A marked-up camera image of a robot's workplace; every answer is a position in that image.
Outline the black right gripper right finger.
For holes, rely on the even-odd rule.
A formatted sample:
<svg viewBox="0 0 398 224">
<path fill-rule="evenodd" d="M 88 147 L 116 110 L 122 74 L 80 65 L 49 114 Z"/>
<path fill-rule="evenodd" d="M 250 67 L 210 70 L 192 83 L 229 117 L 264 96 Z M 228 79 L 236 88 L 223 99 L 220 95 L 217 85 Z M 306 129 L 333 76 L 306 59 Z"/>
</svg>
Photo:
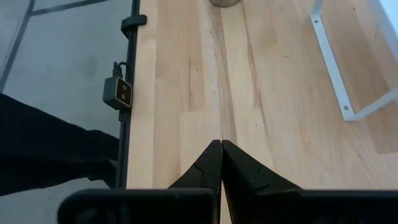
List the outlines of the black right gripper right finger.
<svg viewBox="0 0 398 224">
<path fill-rule="evenodd" d="M 222 181 L 232 224 L 271 223 L 279 214 L 269 194 L 298 190 L 231 141 L 223 140 Z"/>
</svg>

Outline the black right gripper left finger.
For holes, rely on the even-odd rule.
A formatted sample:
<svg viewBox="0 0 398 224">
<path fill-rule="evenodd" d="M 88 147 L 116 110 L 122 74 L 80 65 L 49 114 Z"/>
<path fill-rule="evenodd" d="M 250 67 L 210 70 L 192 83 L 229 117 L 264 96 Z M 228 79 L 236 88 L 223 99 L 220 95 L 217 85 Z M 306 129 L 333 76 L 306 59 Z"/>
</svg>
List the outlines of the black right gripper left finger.
<svg viewBox="0 0 398 224">
<path fill-rule="evenodd" d="M 177 224 L 220 224 L 222 144 L 213 140 L 170 187 L 182 193 Z"/>
</svg>

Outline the silver cylindrical candle holder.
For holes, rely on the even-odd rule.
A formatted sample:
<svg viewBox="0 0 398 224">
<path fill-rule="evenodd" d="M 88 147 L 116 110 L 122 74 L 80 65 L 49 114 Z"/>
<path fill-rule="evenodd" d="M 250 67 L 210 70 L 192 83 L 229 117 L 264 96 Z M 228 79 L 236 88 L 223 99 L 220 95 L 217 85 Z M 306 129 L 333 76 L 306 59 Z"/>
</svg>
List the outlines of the silver cylindrical candle holder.
<svg viewBox="0 0 398 224">
<path fill-rule="evenodd" d="M 231 7 L 241 2 L 241 0 L 209 0 L 216 7 Z"/>
</svg>

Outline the white perforated metal shelf riser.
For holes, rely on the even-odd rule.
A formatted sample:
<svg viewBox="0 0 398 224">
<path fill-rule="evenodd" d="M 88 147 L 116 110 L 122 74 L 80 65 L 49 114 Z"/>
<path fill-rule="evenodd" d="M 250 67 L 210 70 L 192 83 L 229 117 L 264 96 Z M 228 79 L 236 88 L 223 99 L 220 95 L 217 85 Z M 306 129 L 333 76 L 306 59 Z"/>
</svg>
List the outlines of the white perforated metal shelf riser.
<svg viewBox="0 0 398 224">
<path fill-rule="evenodd" d="M 312 5 L 312 10 L 310 11 L 312 26 L 341 110 L 341 115 L 345 121 L 357 121 L 386 106 L 388 103 L 398 100 L 398 88 L 393 88 L 370 105 L 362 108 L 359 112 L 354 112 L 322 23 L 320 11 L 323 3 L 324 0 L 315 0 Z M 398 0 L 368 0 L 368 4 L 376 16 L 395 61 L 398 63 Z"/>
</svg>

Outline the person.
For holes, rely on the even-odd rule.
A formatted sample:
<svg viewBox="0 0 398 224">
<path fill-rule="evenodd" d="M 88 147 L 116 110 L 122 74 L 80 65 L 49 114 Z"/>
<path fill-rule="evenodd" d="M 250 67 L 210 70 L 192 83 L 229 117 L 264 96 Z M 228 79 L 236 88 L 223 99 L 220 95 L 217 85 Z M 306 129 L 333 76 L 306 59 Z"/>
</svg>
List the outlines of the person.
<svg viewBox="0 0 398 224">
<path fill-rule="evenodd" d="M 70 180 L 113 188 L 118 138 L 25 105 L 0 93 L 0 197 Z"/>
</svg>

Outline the black aluminium table frame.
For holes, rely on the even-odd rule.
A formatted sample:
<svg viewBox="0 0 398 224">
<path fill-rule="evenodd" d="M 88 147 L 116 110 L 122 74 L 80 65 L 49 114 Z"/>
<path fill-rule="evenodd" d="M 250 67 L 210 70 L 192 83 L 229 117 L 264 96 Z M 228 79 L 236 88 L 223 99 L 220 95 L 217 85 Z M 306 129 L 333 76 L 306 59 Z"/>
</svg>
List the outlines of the black aluminium table frame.
<svg viewBox="0 0 398 224">
<path fill-rule="evenodd" d="M 128 40 L 124 80 L 132 86 L 132 90 L 134 90 L 138 28 L 139 26 L 147 24 L 147 16 L 139 14 L 140 5 L 141 0 L 132 0 L 131 15 L 123 19 L 121 22 L 121 31 Z M 116 172 L 116 188 L 118 189 L 125 189 L 127 186 L 131 113 L 132 103 L 126 109 L 122 109 L 119 112 L 119 121 L 121 122 L 121 125 L 119 135 L 118 166 Z"/>
</svg>

